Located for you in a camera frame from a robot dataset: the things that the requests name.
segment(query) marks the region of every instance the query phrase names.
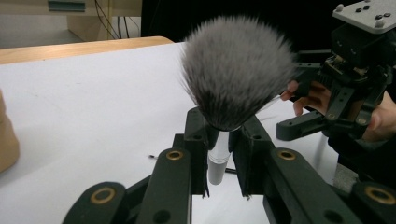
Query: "makeup brush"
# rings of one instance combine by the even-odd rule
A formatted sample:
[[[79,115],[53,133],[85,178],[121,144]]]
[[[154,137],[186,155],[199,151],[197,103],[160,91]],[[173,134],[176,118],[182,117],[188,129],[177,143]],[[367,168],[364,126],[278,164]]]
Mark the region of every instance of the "makeup brush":
[[[295,56],[283,35],[244,16],[202,23],[186,38],[183,50],[186,91],[207,123],[219,130],[208,155],[209,181],[219,184],[230,155],[228,133],[286,88]]]

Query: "table surface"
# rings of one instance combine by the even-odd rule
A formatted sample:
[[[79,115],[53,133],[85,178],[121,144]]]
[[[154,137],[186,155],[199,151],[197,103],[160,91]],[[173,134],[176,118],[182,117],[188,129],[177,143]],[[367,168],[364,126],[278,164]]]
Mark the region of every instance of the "table surface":
[[[0,174],[1,222],[61,223],[88,187],[150,175],[148,154],[172,146],[195,106],[180,83],[182,50],[160,36],[1,49],[0,88],[21,143]],[[257,114],[277,147],[299,151],[332,183],[337,155],[321,133],[276,140],[276,123],[292,116],[281,101]],[[243,198],[235,175],[209,188],[210,198],[193,196],[192,223],[268,223],[262,195]]]

